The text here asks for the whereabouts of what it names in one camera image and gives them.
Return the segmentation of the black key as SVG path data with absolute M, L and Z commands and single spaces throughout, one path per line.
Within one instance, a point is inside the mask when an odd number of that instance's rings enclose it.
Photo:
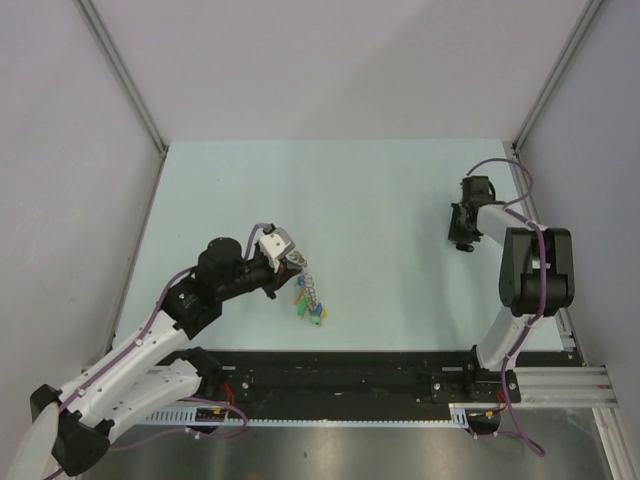
M 465 253 L 472 253 L 474 251 L 474 245 L 472 243 L 456 243 L 455 248 Z

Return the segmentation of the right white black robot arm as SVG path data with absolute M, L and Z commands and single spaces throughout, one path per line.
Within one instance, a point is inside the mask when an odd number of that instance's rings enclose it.
M 452 205 L 448 240 L 470 253 L 487 237 L 502 247 L 498 294 L 502 307 L 483 340 L 472 347 L 461 376 L 473 401 L 509 390 L 516 360 L 533 331 L 575 296 L 572 237 L 527 219 L 496 198 L 487 176 L 461 181 L 461 199 Z

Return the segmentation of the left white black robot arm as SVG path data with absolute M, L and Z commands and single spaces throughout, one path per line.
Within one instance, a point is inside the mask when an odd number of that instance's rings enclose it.
M 31 394 L 34 419 L 48 407 L 57 410 L 45 456 L 56 460 L 60 473 L 86 472 L 154 411 L 193 394 L 207 400 L 219 392 L 219 366 L 201 349 L 184 353 L 160 378 L 148 371 L 218 319 L 225 301 L 257 289 L 275 298 L 300 273 L 288 257 L 295 248 L 290 235 L 272 224 L 257 227 L 263 233 L 252 233 L 248 247 L 233 238 L 211 240 L 194 266 L 168 281 L 148 319 L 121 345 L 62 386 L 44 384 Z

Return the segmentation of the metal keyring with coloured tags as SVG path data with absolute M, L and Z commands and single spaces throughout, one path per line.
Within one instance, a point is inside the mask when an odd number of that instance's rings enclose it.
M 319 301 L 316 293 L 315 281 L 308 269 L 308 261 L 299 251 L 293 251 L 287 259 L 300 268 L 296 277 L 297 293 L 294 299 L 296 315 L 300 319 L 307 319 L 312 325 L 321 326 L 328 312 Z

